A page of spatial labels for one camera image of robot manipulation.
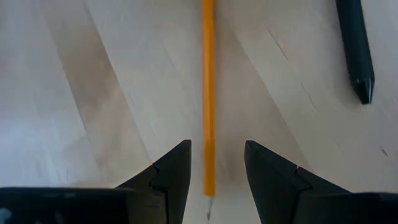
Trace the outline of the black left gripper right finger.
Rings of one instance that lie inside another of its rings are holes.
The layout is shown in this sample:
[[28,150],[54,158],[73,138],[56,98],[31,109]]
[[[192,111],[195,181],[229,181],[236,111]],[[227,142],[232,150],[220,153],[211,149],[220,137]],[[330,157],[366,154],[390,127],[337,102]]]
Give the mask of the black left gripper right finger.
[[301,193],[343,194],[347,190],[294,164],[256,141],[244,147],[246,175],[262,224],[291,224]]

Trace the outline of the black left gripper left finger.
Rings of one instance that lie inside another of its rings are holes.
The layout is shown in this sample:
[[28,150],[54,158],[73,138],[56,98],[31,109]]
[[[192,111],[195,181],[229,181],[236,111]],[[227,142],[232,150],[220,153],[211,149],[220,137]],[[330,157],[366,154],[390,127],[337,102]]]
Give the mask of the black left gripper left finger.
[[183,140],[148,168],[118,187],[165,195],[167,224],[182,224],[191,180],[192,142]]

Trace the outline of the long black pen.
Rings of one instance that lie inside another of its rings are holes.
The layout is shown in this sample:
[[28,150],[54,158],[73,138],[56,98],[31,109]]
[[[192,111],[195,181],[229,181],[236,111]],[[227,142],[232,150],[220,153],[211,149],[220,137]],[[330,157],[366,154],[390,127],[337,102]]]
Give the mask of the long black pen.
[[361,0],[335,0],[348,76],[360,102],[369,105],[375,83]]

